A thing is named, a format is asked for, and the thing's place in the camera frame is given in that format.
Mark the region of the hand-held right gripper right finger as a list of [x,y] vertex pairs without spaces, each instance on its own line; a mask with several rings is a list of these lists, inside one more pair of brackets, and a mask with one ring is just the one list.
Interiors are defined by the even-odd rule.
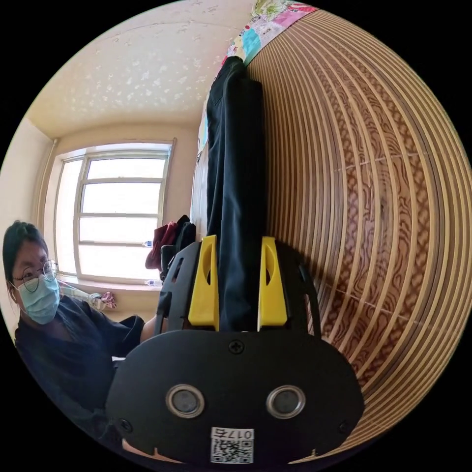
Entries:
[[288,316],[275,238],[263,237],[261,250],[257,328],[284,328]]

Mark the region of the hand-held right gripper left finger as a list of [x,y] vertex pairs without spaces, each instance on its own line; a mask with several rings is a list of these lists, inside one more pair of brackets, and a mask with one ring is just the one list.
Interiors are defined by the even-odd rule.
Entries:
[[217,236],[206,236],[199,246],[188,321],[193,328],[219,330]]

